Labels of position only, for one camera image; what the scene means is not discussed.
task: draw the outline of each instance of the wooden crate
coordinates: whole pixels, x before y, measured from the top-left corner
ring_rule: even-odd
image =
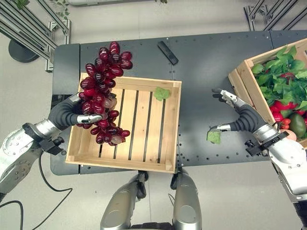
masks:
[[[297,49],[295,59],[305,62],[305,68],[307,68],[307,38],[288,44],[286,52],[289,51],[292,46],[296,46]],[[283,46],[258,56],[245,59],[228,75],[228,78],[233,85],[237,96],[253,106],[270,124],[273,124],[275,120],[251,69],[257,63],[264,63],[268,60],[274,59],[277,52],[282,48]],[[307,149],[307,139],[301,140],[300,143],[304,146],[305,149]]]
[[[80,81],[87,76],[82,73]],[[158,101],[153,96],[156,87],[170,90],[170,97]],[[174,173],[181,82],[120,77],[112,92],[117,95],[115,109],[120,111],[115,123],[131,135],[116,147],[99,145],[90,129],[73,126],[66,162]]]

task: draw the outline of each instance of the robotic arm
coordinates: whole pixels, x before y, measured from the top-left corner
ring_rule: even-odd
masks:
[[[213,97],[233,107],[240,117],[235,122],[214,126],[211,131],[248,131],[254,135],[259,145],[246,143],[249,146],[247,151],[251,155],[260,151],[268,152],[278,178],[301,218],[303,229],[307,230],[307,160],[303,146],[294,140],[284,138],[287,133],[279,133],[266,123],[256,110],[237,96],[221,89],[213,92]]]
[[[101,120],[100,115],[82,115],[79,110],[78,94],[56,105],[48,119],[32,125],[26,123],[13,131],[4,140],[0,149],[0,201],[29,173],[32,164],[42,151],[58,154],[64,140],[61,131],[69,126],[93,123]]]

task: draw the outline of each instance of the table surface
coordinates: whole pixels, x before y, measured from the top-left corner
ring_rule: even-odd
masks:
[[[119,41],[121,50],[133,54],[133,69],[125,76],[182,81],[179,112],[177,164],[183,166],[264,161],[263,156],[250,157],[244,143],[253,139],[247,132],[223,133],[221,144],[206,141],[210,126],[232,122],[236,112],[212,98],[212,88],[233,92],[228,73],[244,59],[307,37],[307,31],[237,32],[202,34]],[[172,66],[157,47],[164,41],[179,62]],[[59,46],[55,51],[53,99],[76,92],[80,72],[94,62],[101,46],[109,42]],[[61,136],[65,150],[70,129]],[[122,171],[106,167],[65,163],[65,155],[51,155],[51,170],[56,175],[106,173]]]

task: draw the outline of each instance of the avocado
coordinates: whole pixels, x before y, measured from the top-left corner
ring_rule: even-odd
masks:
[[[292,114],[289,116],[291,123],[290,130],[293,131],[298,138],[301,138],[306,133],[306,125],[303,117],[300,114]]]

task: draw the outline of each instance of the bunch of red grapes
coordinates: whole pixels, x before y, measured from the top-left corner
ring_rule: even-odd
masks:
[[[120,54],[120,47],[117,42],[111,42],[109,49],[101,47],[99,57],[95,63],[85,65],[89,77],[80,83],[83,92],[79,93],[82,100],[82,112],[84,115],[99,114],[102,120],[91,124],[78,124],[77,126],[91,129],[92,135],[96,136],[98,144],[108,143],[116,146],[125,142],[125,137],[130,135],[128,130],[116,126],[114,121],[119,116],[119,111],[114,110],[117,104],[116,95],[111,93],[115,87],[116,77],[124,74],[123,69],[131,69],[133,64],[130,61],[132,54],[129,51]]]

